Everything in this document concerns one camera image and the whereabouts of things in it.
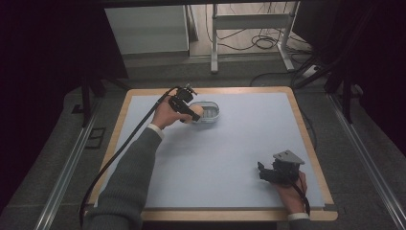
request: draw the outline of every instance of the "light blue surface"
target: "light blue surface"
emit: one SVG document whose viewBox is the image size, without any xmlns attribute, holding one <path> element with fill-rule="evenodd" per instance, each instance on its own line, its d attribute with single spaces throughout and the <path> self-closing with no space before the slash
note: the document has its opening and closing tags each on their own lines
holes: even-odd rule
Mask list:
<svg viewBox="0 0 406 230">
<path fill-rule="evenodd" d="M 158 98 L 132 98 L 117 149 Z M 147 208 L 282 207 L 274 188 L 259 179 L 257 162 L 271 169 L 272 155 L 284 150 L 305 161 L 301 171 L 306 173 L 310 206 L 325 206 L 286 94 L 203 94 L 193 101 L 217 103 L 220 116 L 213 124 L 176 122 L 164 129 Z M 116 165 L 110 167 L 107 179 Z"/>
</svg>

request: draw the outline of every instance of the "gray floor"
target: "gray floor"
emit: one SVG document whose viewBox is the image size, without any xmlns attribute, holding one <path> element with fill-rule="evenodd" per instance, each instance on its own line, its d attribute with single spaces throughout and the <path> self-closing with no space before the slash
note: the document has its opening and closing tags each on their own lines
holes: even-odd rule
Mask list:
<svg viewBox="0 0 406 230">
<path fill-rule="evenodd" d="M 278 55 L 222 57 L 217 75 L 210 74 L 207 58 L 171 58 L 159 61 L 151 59 L 145 60 L 142 66 L 137 66 L 136 61 L 131 59 L 127 59 L 125 63 L 130 79 L 123 82 L 134 88 L 169 88 L 186 83 L 191 83 L 193 87 L 246 87 L 256 75 L 285 72 Z M 288 85 L 291 77 L 290 74 L 269 74 L 255 80 L 252 85 Z M 339 213 L 335 221 L 315 221 L 314 229 L 396 229 L 355 148 L 338 122 L 327 95 L 323 92 L 324 81 L 325 79 L 316 80 L 297 91 L 297 101 L 315 130 L 316 138 L 309 133 L 317 144 L 316 153 Z M 83 151 L 51 229 L 79 229 L 79 203 L 100 168 L 125 97 L 121 88 L 107 81 L 103 83 L 107 94 L 102 99 L 94 124 L 94 128 L 105 128 L 101 147 Z M 66 96 L 64 110 L 54 132 L 1 215 L 0 229 L 34 229 L 80 133 L 82 117 L 80 114 L 71 113 L 75 104 L 81 103 L 79 92 L 75 90 Z M 357 99 L 352 100 L 351 106 L 354 126 L 404 207 L 405 157 L 365 113 Z M 95 143 L 88 141 L 86 145 L 94 147 Z M 246 229 L 266 228 L 266 224 L 246 226 Z M 279 222 L 278 229 L 287 229 L 287 224 Z"/>
</svg>

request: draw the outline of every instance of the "white cuff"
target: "white cuff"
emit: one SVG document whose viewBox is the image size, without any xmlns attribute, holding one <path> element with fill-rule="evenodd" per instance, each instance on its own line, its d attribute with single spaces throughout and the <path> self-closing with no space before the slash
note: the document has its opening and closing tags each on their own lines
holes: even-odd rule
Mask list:
<svg viewBox="0 0 406 230">
<path fill-rule="evenodd" d="M 287 220 L 295 220 L 295 219 L 309 219 L 307 213 L 297 213 L 297 214 L 291 214 L 287 216 Z"/>
<path fill-rule="evenodd" d="M 164 139 L 165 135 L 164 135 L 164 132 L 161 130 L 161 128 L 159 128 L 158 126 L 156 126 L 154 124 L 148 124 L 147 127 L 154 130 L 161 137 L 161 140 Z"/>
</svg>

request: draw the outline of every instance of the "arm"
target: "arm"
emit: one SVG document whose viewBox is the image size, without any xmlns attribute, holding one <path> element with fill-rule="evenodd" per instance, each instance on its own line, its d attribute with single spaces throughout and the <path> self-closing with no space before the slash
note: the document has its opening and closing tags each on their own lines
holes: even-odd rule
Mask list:
<svg viewBox="0 0 406 230">
<path fill-rule="evenodd" d="M 302 188 L 304 193 L 307 191 L 305 183 L 305 174 L 299 172 L 298 181 L 296 185 Z M 292 186 L 285 187 L 282 185 L 273 184 L 278 191 L 281 201 L 288 213 L 289 226 L 291 230 L 307 230 L 311 229 L 311 222 L 308 214 L 305 212 L 305 204 L 302 202 L 299 194 L 293 189 Z"/>
<path fill-rule="evenodd" d="M 161 129 L 190 115 L 174 112 L 166 98 L 155 110 L 152 122 L 133 142 L 100 194 L 98 207 L 87 213 L 84 229 L 141 229 L 141 213 L 163 133 Z"/>
</svg>

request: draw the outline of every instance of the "human hand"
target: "human hand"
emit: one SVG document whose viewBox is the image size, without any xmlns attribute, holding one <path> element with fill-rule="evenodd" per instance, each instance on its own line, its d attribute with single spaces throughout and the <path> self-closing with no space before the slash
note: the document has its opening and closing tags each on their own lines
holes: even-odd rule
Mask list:
<svg viewBox="0 0 406 230">
<path fill-rule="evenodd" d="M 152 118 L 152 124 L 164 129 L 172 125 L 177 120 L 191 120 L 192 116 L 189 114 L 181 114 L 175 112 L 169 105 L 170 96 L 164 98 L 164 100 L 155 109 L 155 113 Z"/>
<path fill-rule="evenodd" d="M 305 204 L 299 196 L 298 192 L 292 186 L 284 186 L 279 184 L 272 184 L 281 198 L 287 213 L 305 213 Z M 305 174 L 299 172 L 299 179 L 296 181 L 296 185 L 302 190 L 302 192 L 307 191 L 307 184 L 305 183 Z"/>
</svg>

